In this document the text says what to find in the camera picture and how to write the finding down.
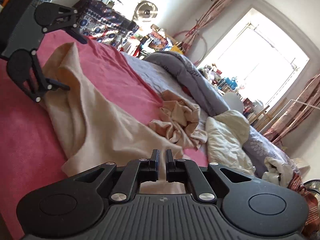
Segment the gray comforter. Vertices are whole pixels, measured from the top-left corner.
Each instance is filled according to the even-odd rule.
[[[220,94],[184,55],[172,51],[159,51],[146,56],[143,60],[163,67],[180,84],[186,86],[194,100],[209,116],[222,114],[230,109]],[[256,175],[260,178],[267,171],[264,165],[265,157],[272,157],[288,163],[294,172],[299,173],[291,159],[253,127],[250,127],[249,139],[244,143],[243,150],[256,167]]]

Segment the tied curtain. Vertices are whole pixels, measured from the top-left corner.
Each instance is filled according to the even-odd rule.
[[[297,100],[312,106],[317,106],[320,103],[320,74],[309,80]],[[264,136],[273,144],[279,144],[280,140],[296,129],[313,110],[313,107],[294,102]]]
[[[213,4],[209,7],[207,12],[205,12],[199,20],[197,20],[196,25],[186,34],[186,37],[181,43],[182,49],[187,52],[192,43],[196,39],[200,29],[206,27],[210,22],[212,22],[226,6],[228,6],[233,0],[214,0]]]

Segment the blanket wrinkle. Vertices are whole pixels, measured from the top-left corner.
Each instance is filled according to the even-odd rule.
[[[149,127],[183,149],[199,149],[207,142],[207,132],[199,129],[200,106],[170,90],[161,93],[164,100],[160,120],[152,120]]]
[[[106,162],[125,166],[129,161],[150,158],[160,151],[159,181],[141,184],[141,193],[181,194],[181,183],[166,182],[165,151],[175,159],[182,148],[138,122],[113,104],[83,74],[77,47],[58,47],[43,67],[44,75],[68,86],[70,91],[49,91],[44,98],[52,125],[68,158],[62,170],[72,176]]]

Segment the silver screw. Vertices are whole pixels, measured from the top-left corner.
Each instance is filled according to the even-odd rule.
[[[202,193],[199,195],[199,198],[204,201],[214,200],[214,195],[211,193]]]
[[[123,201],[127,199],[127,196],[123,193],[115,193],[111,196],[111,199],[114,201]]]

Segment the pillow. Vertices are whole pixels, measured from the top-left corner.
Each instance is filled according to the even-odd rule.
[[[250,125],[236,110],[228,110],[215,117],[208,117],[205,124],[208,133],[208,160],[236,171],[254,176],[255,167],[242,150],[248,140]]]

